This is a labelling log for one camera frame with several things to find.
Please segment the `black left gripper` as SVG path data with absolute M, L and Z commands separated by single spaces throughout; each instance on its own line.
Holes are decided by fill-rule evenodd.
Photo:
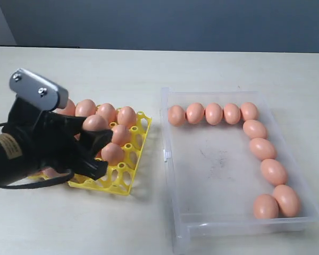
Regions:
M 52 167 L 60 173 L 71 171 L 93 180 L 105 176 L 108 162 L 95 157 L 112 141 L 113 131 L 83 130 L 77 141 L 74 136 L 81 131 L 82 123 L 82 117 L 39 110 L 16 98 L 2 132 L 15 139 L 14 148 L 21 152 L 5 159 L 3 175 L 30 175 Z

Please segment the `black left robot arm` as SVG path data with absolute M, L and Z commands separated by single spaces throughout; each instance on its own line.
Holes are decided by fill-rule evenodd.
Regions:
M 108 162 L 95 157 L 111 142 L 113 132 L 86 131 L 84 121 L 16 98 L 7 121 L 0 123 L 0 189 L 44 188 L 76 174 L 103 177 Z

